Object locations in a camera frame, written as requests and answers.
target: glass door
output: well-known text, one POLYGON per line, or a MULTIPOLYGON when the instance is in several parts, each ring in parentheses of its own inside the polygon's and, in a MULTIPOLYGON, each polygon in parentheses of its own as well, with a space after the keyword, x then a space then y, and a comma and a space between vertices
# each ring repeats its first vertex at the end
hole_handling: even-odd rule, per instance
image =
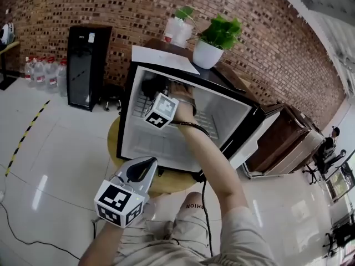
POLYGON ((329 193, 335 202, 355 186, 355 151, 329 176, 326 181, 329 193))
POLYGON ((93 43, 89 32, 74 29, 68 43, 68 100, 70 104, 90 108, 90 67, 93 43))

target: red brick wall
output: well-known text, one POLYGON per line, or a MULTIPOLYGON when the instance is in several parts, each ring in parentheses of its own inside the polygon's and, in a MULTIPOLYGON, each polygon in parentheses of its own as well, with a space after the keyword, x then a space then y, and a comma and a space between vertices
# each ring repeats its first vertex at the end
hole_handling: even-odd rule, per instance
POLYGON ((344 99, 342 84, 319 39, 286 0, 2 0, 0 21, 14 21, 21 42, 7 67, 22 71, 28 55, 65 56, 71 25, 108 24, 114 28, 106 80, 124 85, 132 44, 161 38, 167 18, 186 4, 198 10, 200 29, 218 13, 242 22, 241 43, 222 59, 251 76, 261 102, 293 104, 320 127, 330 121, 344 99), (12 13, 5 17, 7 7, 12 13))

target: potted plant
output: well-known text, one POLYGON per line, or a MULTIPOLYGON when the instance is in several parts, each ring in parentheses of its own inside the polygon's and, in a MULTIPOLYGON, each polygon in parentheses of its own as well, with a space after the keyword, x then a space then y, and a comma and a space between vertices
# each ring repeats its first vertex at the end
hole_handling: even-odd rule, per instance
POLYGON ((194 49, 194 63, 201 68, 210 69, 220 60, 224 49, 230 49, 238 42, 240 33, 237 18, 229 22, 218 14, 217 18, 211 20, 208 29, 200 34, 194 49))

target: mini fridge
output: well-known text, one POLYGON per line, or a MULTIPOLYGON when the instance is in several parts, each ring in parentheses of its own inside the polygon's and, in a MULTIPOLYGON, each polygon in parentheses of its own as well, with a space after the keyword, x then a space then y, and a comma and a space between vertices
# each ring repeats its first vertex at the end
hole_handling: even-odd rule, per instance
MULTIPOLYGON (((167 47, 161 43, 156 40, 154 46, 146 46, 190 56, 186 49, 177 52, 174 45, 167 47)), ((234 168, 257 150, 257 140, 278 117, 283 105, 260 105, 235 73, 225 66, 210 70, 193 66, 200 75, 131 62, 118 133, 118 158, 154 156, 161 168, 192 173, 198 181, 202 175, 201 167, 175 125, 158 130, 143 120, 151 102, 142 92, 142 82, 157 76, 193 87, 197 121, 209 132, 212 141, 234 168)))

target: round wooden table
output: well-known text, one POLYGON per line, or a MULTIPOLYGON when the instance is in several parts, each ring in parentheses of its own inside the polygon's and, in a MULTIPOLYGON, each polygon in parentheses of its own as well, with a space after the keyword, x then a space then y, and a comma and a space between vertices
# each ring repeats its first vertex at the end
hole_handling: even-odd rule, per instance
MULTIPOLYGON (((125 160, 116 157, 118 130, 120 126, 120 117, 118 117, 112 124, 107 136, 107 148, 110 153, 111 160, 119 168, 125 160)), ((151 198, 157 197, 163 193, 179 192, 190 188, 196 181, 189 173, 177 172, 172 170, 164 170, 161 176, 155 173, 153 183, 149 189, 149 196, 151 198)))

